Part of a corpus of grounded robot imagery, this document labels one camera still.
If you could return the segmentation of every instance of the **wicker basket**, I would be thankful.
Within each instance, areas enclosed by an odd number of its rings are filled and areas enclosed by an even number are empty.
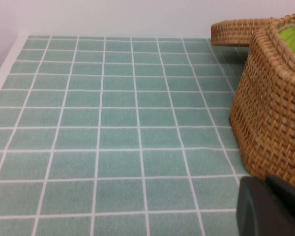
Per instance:
[[[279,35],[293,25],[286,16],[252,36],[230,122],[251,175],[295,185],[295,53]]]
[[[268,19],[222,21],[211,26],[211,44],[216,46],[248,47],[252,34],[272,22]]]

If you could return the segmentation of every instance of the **square tile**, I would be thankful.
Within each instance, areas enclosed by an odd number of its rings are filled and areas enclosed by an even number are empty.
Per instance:
[[[61,107],[64,91],[32,91],[27,107]]]
[[[104,75],[133,75],[133,68],[128,64],[105,64]]]
[[[9,149],[50,149],[56,129],[17,129]]]
[[[98,109],[64,109],[61,126],[97,126]]]
[[[13,127],[21,109],[0,108],[0,127]]]
[[[192,176],[231,175],[233,173],[223,151],[187,150],[186,157]]]
[[[134,92],[103,92],[103,107],[135,107]]]
[[[35,215],[42,183],[0,183],[0,215]]]
[[[94,149],[97,129],[60,129],[55,149]]]
[[[171,97],[174,107],[205,107],[200,93],[172,92]]]
[[[133,42],[132,47],[136,53],[158,53],[156,42]]]
[[[182,152],[143,151],[145,176],[186,176]]]
[[[194,179],[200,209],[236,208],[238,185],[234,177]]]
[[[221,148],[214,128],[180,128],[186,148]]]
[[[96,236],[135,235],[146,236],[146,220],[144,215],[114,215],[95,218]]]
[[[138,151],[100,152],[98,177],[140,177],[141,163]]]
[[[100,90],[101,83],[100,76],[72,75],[69,89]]]
[[[98,107],[100,92],[69,91],[65,101],[66,107]]]
[[[41,214],[91,213],[93,181],[49,182]]]
[[[139,148],[138,129],[101,129],[100,148]]]
[[[171,109],[140,109],[140,126],[175,126]]]
[[[103,109],[101,126],[137,126],[135,109]]]
[[[180,148],[177,130],[141,129],[143,148]]]
[[[134,65],[137,76],[163,76],[163,67],[161,65]]]
[[[95,212],[144,210],[141,180],[99,180]]]
[[[19,127],[22,126],[57,126],[60,109],[24,109]]]
[[[151,214],[149,224],[151,236],[201,235],[196,213]]]
[[[8,153],[0,170],[0,180],[44,179],[50,153]]]
[[[212,121],[207,110],[198,109],[176,109],[175,110],[177,122],[179,126],[211,126]]]
[[[55,152],[48,178],[93,178],[95,157],[95,152]]]
[[[164,65],[164,67],[167,76],[194,76],[190,65]]]
[[[134,90],[133,77],[104,77],[104,90]]]
[[[164,77],[136,77],[137,90],[167,91]]]
[[[206,92],[203,94],[208,107],[225,107],[231,108],[233,105],[234,94],[232,92]]]
[[[139,107],[171,107],[167,92],[138,92]]]
[[[39,219],[36,236],[89,236],[90,217]]]

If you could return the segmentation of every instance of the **white wall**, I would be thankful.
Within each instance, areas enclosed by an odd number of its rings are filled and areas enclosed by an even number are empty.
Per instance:
[[[213,23],[295,13],[295,0],[0,0],[0,65],[17,35],[209,37]]]

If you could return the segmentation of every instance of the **black object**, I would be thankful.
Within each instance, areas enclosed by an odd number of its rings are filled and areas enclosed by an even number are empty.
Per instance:
[[[236,218],[240,236],[295,236],[295,186],[276,176],[241,178]]]

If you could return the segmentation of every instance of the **teal tiled surface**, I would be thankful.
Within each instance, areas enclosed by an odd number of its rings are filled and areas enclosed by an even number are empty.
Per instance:
[[[0,90],[0,236],[238,235],[247,50],[49,38],[29,37]]]

